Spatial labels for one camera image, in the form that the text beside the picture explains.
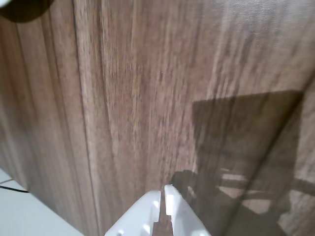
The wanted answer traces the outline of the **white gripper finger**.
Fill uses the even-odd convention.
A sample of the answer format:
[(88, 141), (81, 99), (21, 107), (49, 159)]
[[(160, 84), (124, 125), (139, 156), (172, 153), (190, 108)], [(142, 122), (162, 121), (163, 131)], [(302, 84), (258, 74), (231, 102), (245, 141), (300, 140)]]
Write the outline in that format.
[(180, 192), (171, 184), (165, 185), (166, 215), (171, 217), (174, 236), (210, 236)]
[(151, 190), (138, 199), (105, 236), (151, 236), (159, 221), (161, 191)]

